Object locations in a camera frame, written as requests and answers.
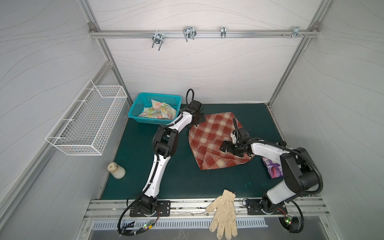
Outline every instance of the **red wire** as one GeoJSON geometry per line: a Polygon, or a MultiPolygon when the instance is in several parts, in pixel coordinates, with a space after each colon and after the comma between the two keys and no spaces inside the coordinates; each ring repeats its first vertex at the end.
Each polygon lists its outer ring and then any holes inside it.
{"type": "Polygon", "coordinates": [[[281,210],[280,208],[277,208],[278,210],[280,210],[283,214],[284,214],[284,216],[285,215],[288,215],[287,213],[285,213],[283,210],[281,210]]]}
{"type": "Polygon", "coordinates": [[[160,218],[160,208],[156,208],[156,209],[159,211],[159,215],[158,215],[155,223],[157,223],[157,220],[160,218]]]}

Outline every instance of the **floral cloth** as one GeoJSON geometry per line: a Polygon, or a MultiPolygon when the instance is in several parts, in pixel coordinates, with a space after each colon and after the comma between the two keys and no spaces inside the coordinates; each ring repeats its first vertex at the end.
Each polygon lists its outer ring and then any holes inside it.
{"type": "Polygon", "coordinates": [[[161,103],[151,99],[152,107],[144,108],[139,115],[143,118],[158,118],[172,120],[176,117],[176,110],[166,103],[161,103]]]}

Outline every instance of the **purple package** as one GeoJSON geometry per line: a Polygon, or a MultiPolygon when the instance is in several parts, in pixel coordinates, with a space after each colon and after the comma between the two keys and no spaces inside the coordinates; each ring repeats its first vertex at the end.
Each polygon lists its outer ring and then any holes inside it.
{"type": "Polygon", "coordinates": [[[269,176],[271,176],[271,178],[277,178],[277,177],[283,177],[284,176],[283,170],[282,170],[280,164],[278,164],[277,162],[272,161],[271,159],[268,159],[266,157],[263,157],[263,162],[264,162],[264,165],[267,167],[269,176]]]}

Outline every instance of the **white wire basket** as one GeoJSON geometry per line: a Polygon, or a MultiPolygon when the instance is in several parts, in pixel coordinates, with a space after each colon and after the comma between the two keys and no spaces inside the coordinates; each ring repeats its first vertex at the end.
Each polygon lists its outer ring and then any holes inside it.
{"type": "Polygon", "coordinates": [[[45,138],[67,155],[101,155],[127,99],[122,86],[87,86],[45,138]]]}

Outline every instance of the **black cable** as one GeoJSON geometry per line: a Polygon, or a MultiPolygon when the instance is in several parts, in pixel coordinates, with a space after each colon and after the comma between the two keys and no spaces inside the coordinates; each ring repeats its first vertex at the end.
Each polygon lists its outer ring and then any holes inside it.
{"type": "Polygon", "coordinates": [[[128,209],[130,209],[137,201],[139,201],[139,199],[141,199],[141,197],[144,195],[144,193],[148,190],[149,186],[151,184],[149,183],[147,185],[147,187],[144,189],[144,191],[142,191],[139,196],[122,212],[120,218],[119,218],[119,221],[118,221],[118,233],[120,235],[124,235],[124,236],[131,236],[131,235],[126,235],[125,232],[123,232],[121,230],[121,220],[122,220],[122,217],[125,215],[125,213],[128,211],[128,209]]]}
{"type": "Polygon", "coordinates": [[[239,146],[239,129],[237,128],[237,121],[236,121],[236,118],[234,117],[232,119],[233,121],[233,126],[235,127],[235,131],[236,131],[236,148],[237,149],[240,149],[240,146],[239,146]]]}
{"type": "Polygon", "coordinates": [[[245,146],[251,145],[252,143],[257,143],[257,142],[258,143],[262,143],[262,144],[271,145],[271,146],[274,146],[274,147],[277,147],[277,148],[280,148],[281,150],[285,150],[287,152],[293,153],[293,154],[297,155],[299,158],[301,158],[302,160],[304,160],[314,170],[314,172],[316,174],[316,177],[317,177],[317,180],[319,182],[319,186],[317,187],[317,189],[315,191],[306,191],[305,193],[307,193],[307,194],[318,194],[318,193],[320,193],[323,190],[323,177],[321,176],[321,174],[320,174],[319,170],[317,169],[317,167],[311,161],[309,161],[303,154],[301,154],[300,152],[295,151],[293,149],[289,149],[287,147],[283,147],[283,146],[280,146],[278,144],[274,144],[274,143],[271,143],[271,142],[266,142],[264,140],[252,140],[251,139],[250,142],[247,142],[242,147],[245,147],[245,146]]]}
{"type": "Polygon", "coordinates": [[[293,201],[293,200],[291,200],[291,202],[297,207],[297,210],[299,210],[301,222],[300,222],[300,227],[299,227],[299,229],[296,230],[296,229],[292,229],[292,228],[290,228],[290,229],[288,229],[288,231],[289,231],[290,233],[299,233],[299,232],[301,232],[301,231],[303,230],[303,228],[304,228],[304,216],[303,216],[303,213],[302,213],[301,209],[299,208],[299,205],[297,205],[297,203],[296,203],[295,201],[293,201]]]}
{"type": "Polygon", "coordinates": [[[253,200],[251,200],[251,199],[249,199],[249,198],[243,198],[243,200],[241,201],[241,205],[243,205],[244,207],[251,206],[251,204],[245,204],[245,205],[244,205],[244,200],[249,200],[249,201],[253,201],[253,200]]]}
{"type": "Polygon", "coordinates": [[[185,102],[188,104],[187,108],[191,106],[194,97],[195,97],[195,92],[193,91],[193,89],[192,88],[188,89],[187,95],[185,96],[185,102]],[[192,91],[192,99],[191,99],[190,103],[188,103],[188,93],[189,93],[189,91],[192,91]]]}
{"type": "Polygon", "coordinates": [[[125,227],[122,227],[121,231],[125,233],[125,231],[126,231],[127,228],[133,228],[134,226],[135,226],[135,221],[130,222],[130,223],[127,224],[125,227]]]}

